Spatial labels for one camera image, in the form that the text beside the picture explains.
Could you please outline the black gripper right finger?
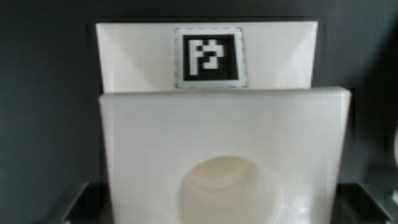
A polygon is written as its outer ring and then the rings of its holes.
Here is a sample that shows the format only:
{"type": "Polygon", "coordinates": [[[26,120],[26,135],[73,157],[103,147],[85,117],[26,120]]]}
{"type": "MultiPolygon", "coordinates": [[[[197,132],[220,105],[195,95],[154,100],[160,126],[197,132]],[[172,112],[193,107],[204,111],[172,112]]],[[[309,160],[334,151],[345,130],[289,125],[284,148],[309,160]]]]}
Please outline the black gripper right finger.
{"type": "Polygon", "coordinates": [[[398,224],[392,191],[364,183],[339,185],[339,224],[398,224]]]}

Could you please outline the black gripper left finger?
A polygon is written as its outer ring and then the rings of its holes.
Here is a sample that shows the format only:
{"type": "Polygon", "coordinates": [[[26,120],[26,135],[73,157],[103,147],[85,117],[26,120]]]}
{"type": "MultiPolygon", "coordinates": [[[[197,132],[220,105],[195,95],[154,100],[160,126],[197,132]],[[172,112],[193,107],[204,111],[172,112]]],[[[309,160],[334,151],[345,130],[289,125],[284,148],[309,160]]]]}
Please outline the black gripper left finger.
{"type": "Polygon", "coordinates": [[[80,183],[66,189],[35,224],[101,224],[105,205],[106,185],[80,183]]]}

